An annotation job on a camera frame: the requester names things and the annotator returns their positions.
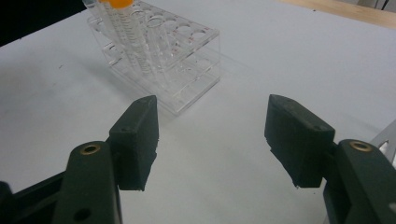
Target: tube cap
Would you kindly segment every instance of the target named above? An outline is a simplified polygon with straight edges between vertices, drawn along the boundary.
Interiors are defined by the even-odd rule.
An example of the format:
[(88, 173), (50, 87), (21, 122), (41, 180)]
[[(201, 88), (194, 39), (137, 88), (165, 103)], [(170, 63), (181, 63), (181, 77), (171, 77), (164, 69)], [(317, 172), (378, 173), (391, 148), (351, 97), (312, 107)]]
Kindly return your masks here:
[(109, 0), (109, 2), (114, 8), (123, 8), (130, 6), (134, 0)]

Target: clear acrylic rack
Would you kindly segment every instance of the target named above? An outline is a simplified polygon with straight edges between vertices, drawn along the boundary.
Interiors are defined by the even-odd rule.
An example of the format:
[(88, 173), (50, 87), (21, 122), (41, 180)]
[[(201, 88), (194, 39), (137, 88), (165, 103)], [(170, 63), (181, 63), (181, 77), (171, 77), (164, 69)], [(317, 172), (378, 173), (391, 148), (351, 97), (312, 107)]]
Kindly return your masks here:
[(125, 54), (125, 47), (109, 38), (109, 31), (101, 18), (91, 17), (88, 24), (114, 74), (145, 94), (155, 94), (160, 105), (179, 115), (219, 82), (219, 30), (142, 1), (135, 1), (133, 8), (145, 15), (141, 23), (147, 22), (147, 18), (162, 19), (165, 36), (159, 41), (166, 39), (171, 51), (170, 57), (159, 60), (163, 53), (149, 51), (153, 43), (152, 39), (148, 39), (151, 31), (147, 25), (143, 26), (146, 27), (143, 33), (150, 54), (147, 61), (155, 71), (150, 76), (134, 68), (134, 62), (131, 64), (130, 57)]

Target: black background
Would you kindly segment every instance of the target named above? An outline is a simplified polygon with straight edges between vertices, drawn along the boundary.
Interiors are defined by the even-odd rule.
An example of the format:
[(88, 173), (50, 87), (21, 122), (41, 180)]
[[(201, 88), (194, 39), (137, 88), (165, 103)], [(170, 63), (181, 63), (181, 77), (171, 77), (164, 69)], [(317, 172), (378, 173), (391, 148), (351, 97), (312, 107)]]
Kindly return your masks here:
[(84, 9), (81, 0), (5, 1), (0, 5), (0, 47)]

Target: test tube rack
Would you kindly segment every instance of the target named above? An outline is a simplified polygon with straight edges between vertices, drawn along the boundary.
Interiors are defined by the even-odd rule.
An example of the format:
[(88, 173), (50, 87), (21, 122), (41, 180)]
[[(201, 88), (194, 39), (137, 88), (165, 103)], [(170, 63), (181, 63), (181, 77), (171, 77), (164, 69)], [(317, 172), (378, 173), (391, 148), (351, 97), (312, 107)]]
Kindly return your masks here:
[(101, 18), (91, 17), (88, 24), (113, 73), (132, 88), (147, 95), (155, 94), (159, 105), (179, 115), (219, 82), (219, 30), (142, 1), (134, 1), (133, 8), (141, 10), (146, 16), (163, 18), (172, 59), (165, 65), (161, 77), (147, 77), (136, 72), (124, 50), (106, 35), (107, 30)]

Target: white table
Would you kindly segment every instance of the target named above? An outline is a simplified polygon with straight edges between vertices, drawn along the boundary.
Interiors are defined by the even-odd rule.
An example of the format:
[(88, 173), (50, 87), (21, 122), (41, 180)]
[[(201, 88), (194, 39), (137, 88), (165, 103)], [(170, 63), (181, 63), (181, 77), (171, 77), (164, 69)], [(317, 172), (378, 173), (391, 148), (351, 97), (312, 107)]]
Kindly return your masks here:
[[(145, 192), (124, 223), (321, 223), (322, 189), (296, 189), (263, 136), (268, 96), (370, 141), (396, 119), (396, 31), (276, 1), (149, 0), (220, 29), (223, 76), (181, 116), (160, 109)], [(0, 48), (0, 179), (17, 192), (106, 140), (140, 97), (111, 75), (84, 11)]]

